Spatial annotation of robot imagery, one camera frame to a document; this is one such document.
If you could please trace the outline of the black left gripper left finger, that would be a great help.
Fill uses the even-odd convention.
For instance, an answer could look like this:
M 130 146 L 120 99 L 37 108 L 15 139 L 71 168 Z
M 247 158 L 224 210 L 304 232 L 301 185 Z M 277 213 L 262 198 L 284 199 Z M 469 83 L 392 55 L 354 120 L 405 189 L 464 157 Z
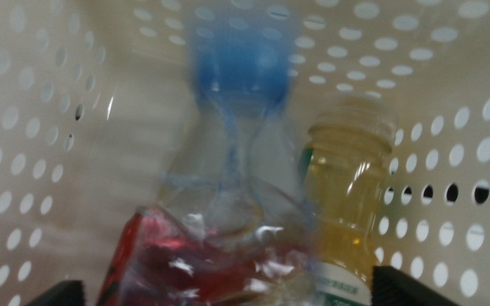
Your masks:
M 85 306 L 83 282 L 63 280 L 33 298 L 26 306 Z

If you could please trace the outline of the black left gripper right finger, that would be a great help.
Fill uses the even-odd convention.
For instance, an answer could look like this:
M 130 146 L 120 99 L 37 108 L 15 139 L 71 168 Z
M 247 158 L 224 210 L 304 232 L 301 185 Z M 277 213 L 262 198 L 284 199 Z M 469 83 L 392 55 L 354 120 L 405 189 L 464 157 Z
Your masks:
M 373 268 L 373 306 L 457 306 L 392 266 Z

